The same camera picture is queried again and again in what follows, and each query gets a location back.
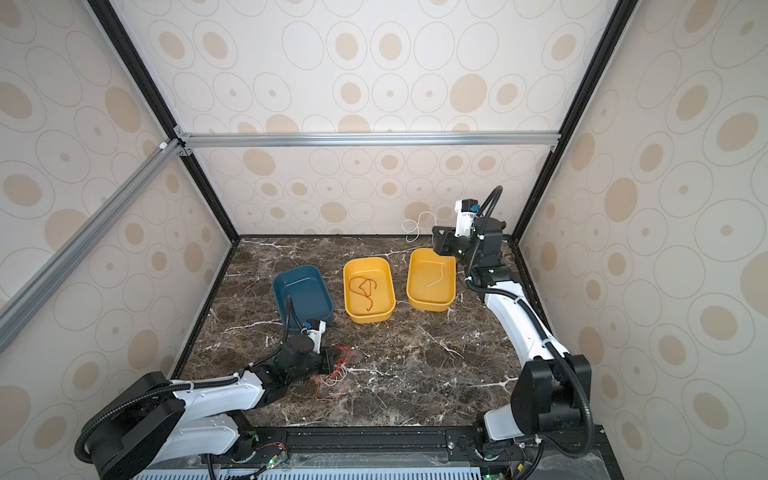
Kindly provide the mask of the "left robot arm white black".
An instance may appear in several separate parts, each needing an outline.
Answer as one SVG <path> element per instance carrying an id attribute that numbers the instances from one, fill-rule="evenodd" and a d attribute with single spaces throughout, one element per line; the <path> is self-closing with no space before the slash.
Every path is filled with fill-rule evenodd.
<path id="1" fill-rule="evenodd" d="M 332 373 L 344 355 L 323 346 L 325 321 L 300 319 L 292 296 L 284 308 L 285 330 L 270 354 L 219 378 L 144 375 L 85 423 L 76 458 L 93 465 L 101 479 L 129 479 L 157 462 L 234 450 L 251 429 L 240 413 L 278 401 L 295 383 Z"/>

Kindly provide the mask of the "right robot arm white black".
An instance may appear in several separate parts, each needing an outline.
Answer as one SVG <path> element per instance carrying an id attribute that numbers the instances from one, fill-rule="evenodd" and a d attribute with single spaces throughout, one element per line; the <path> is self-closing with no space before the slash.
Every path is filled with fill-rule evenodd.
<path id="1" fill-rule="evenodd" d="M 522 367 L 508 404 L 481 415 L 480 441 L 540 439 L 567 457 L 579 458 L 595 440 L 591 366 L 555 338 L 504 263 L 506 224 L 493 216 L 502 193 L 497 186 L 483 202 L 457 201 L 455 226 L 432 229 L 434 252 L 458 261 L 465 288 L 494 314 Z"/>

